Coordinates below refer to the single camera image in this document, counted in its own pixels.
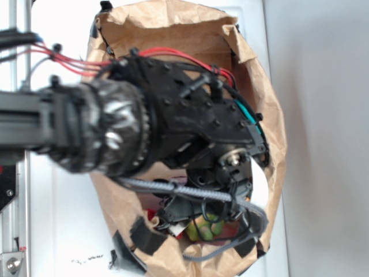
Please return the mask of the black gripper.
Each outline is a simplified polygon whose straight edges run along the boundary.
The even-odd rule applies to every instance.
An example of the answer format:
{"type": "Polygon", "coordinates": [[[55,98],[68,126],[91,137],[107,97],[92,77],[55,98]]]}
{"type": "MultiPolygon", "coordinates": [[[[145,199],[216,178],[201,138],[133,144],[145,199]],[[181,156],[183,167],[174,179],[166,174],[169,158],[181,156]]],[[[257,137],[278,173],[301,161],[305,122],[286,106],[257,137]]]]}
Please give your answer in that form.
{"type": "MultiPolygon", "coordinates": [[[[266,190],[263,169],[268,163],[265,143],[225,144],[206,141],[170,141],[164,144],[164,164],[185,170],[181,176],[171,177],[190,188],[225,192],[235,188],[242,196],[250,194],[255,179],[266,190]]],[[[242,223],[246,233],[240,235],[238,245],[259,240],[267,227],[265,211],[250,202],[240,204],[242,223]]],[[[189,223],[202,214],[201,204],[186,199],[171,199],[156,212],[159,218],[157,231],[184,231],[189,223]]]]}

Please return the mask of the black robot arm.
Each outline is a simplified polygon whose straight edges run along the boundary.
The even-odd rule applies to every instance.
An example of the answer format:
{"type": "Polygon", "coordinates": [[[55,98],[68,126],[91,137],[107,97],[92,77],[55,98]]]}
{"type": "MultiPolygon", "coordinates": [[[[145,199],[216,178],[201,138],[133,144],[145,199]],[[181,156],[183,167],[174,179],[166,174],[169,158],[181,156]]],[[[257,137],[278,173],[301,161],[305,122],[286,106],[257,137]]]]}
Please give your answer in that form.
{"type": "Polygon", "coordinates": [[[254,200],[269,149],[229,73],[133,52],[88,83],[1,93],[1,165],[25,151],[71,173],[97,171],[120,186],[164,199],[156,231],[241,221],[233,243],[257,239],[268,220],[254,200]]]}

